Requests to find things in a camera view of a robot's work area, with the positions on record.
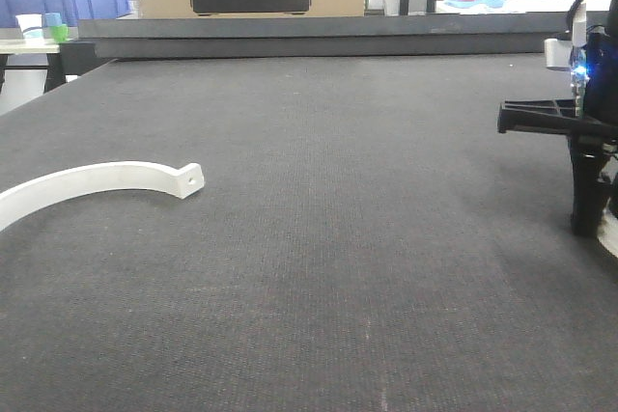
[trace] curved bracket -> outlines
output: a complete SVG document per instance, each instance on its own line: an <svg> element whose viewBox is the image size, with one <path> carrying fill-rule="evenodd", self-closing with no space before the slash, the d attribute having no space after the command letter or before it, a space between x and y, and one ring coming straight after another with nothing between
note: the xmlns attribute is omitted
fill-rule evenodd
<svg viewBox="0 0 618 412"><path fill-rule="evenodd" d="M0 232L44 207L109 190L154 190L181 200L204 187L199 164L174 169L124 161L82 166L30 180L0 193Z"/></svg>

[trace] white cup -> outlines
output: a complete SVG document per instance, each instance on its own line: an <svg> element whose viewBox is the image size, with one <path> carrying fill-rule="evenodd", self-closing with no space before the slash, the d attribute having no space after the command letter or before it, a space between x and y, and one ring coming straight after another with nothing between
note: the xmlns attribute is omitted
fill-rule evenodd
<svg viewBox="0 0 618 412"><path fill-rule="evenodd" d="M41 14L18 14L16 18L26 43L44 42Z"/></svg>

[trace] table surface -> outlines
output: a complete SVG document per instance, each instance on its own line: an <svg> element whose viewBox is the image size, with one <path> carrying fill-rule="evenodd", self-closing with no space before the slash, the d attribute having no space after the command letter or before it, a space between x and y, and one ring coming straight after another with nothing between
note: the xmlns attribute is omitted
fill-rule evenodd
<svg viewBox="0 0 618 412"><path fill-rule="evenodd" d="M0 190L201 163L0 233L0 410L613 410L618 264L569 231L543 57L112 63L0 118Z"/></svg>
<svg viewBox="0 0 618 412"><path fill-rule="evenodd" d="M60 53L60 45L53 39L41 43L26 42L24 39L0 39L0 54L17 53Z"/></svg>

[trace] white table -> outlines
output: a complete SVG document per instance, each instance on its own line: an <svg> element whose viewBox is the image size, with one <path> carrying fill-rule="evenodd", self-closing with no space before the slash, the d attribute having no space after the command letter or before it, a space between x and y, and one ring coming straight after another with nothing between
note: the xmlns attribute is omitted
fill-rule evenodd
<svg viewBox="0 0 618 412"><path fill-rule="evenodd" d="M30 53L44 53L47 55L47 66L7 65L10 55ZM0 92L2 92L6 69L46 69L45 92L49 92L67 82L60 57L60 45L53 40L44 40L41 43L30 43L18 39L0 40Z"/></svg>

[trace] floor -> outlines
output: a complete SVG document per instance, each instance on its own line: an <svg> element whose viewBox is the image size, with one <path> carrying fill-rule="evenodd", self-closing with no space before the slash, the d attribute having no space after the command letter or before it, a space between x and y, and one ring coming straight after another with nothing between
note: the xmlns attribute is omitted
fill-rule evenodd
<svg viewBox="0 0 618 412"><path fill-rule="evenodd" d="M45 65L44 55L10 57L10 65L36 64ZM72 81L75 76L68 76ZM0 116L9 113L19 106L41 96L45 85L45 71L40 69L8 70L5 73L5 83L0 92Z"/></svg>
<svg viewBox="0 0 618 412"><path fill-rule="evenodd" d="M42 95L44 83L44 70L6 71L0 93L0 116Z"/></svg>

